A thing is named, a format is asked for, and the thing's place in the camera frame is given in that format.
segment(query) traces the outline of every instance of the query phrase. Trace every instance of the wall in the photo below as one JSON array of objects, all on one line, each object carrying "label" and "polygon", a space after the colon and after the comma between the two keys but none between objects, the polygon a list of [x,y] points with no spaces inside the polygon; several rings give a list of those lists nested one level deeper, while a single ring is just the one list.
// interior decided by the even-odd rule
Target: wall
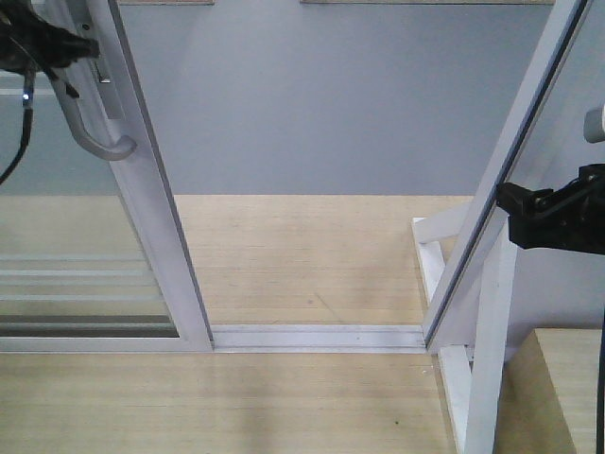
[{"label": "wall", "polygon": [[472,194],[550,7],[123,7],[181,194]]}]

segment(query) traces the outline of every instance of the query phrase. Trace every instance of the wooden floor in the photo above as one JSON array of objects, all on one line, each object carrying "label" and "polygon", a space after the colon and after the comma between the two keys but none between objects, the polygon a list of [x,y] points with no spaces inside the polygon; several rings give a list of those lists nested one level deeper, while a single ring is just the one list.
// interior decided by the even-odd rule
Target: wooden floor
[{"label": "wooden floor", "polygon": [[410,224],[468,197],[177,196],[211,323],[421,323]]},{"label": "wooden floor", "polygon": [[[213,323],[419,323],[411,218],[464,200],[177,197]],[[435,367],[423,355],[0,355],[0,453],[451,454]]]},{"label": "wooden floor", "polygon": [[422,355],[0,355],[3,454],[453,453]]}]

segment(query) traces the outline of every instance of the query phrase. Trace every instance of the wire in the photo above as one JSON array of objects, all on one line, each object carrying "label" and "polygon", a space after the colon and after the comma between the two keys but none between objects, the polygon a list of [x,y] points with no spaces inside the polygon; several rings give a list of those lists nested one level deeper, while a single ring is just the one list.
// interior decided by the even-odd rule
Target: wire
[{"label": "wire", "polygon": [[9,166],[2,172],[0,175],[0,184],[5,182],[10,174],[13,172],[15,168],[19,165],[21,160],[23,159],[24,154],[26,154],[27,145],[29,145],[29,136],[31,135],[31,125],[34,119],[34,110],[31,108],[23,109],[23,127],[21,130],[21,145],[15,154],[15,157],[12,158]]},{"label": "wire", "polygon": [[598,354],[596,384],[596,454],[603,454],[605,438],[605,309],[601,326],[601,348]]},{"label": "wire", "polygon": [[34,120],[34,84],[36,81],[36,64],[31,63],[26,68],[24,73],[24,84],[23,84],[23,121],[21,127],[21,143],[19,149],[15,154],[14,158],[10,162],[9,166],[0,175],[0,185],[5,182],[10,174],[19,165],[24,155],[26,154],[27,145],[29,145],[29,137],[31,136],[31,126]]}]

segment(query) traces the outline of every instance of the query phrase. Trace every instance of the wooden board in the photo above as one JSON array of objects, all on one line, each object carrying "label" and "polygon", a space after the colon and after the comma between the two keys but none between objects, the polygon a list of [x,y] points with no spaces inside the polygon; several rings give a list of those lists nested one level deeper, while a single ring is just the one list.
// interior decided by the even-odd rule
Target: wooden board
[{"label": "wooden board", "polygon": [[468,199],[176,196],[212,323],[421,323],[411,219]]},{"label": "wooden board", "polygon": [[496,452],[595,452],[600,331],[536,329],[507,366]]},{"label": "wooden board", "polygon": [[0,355],[7,454],[451,454],[424,355]]}]

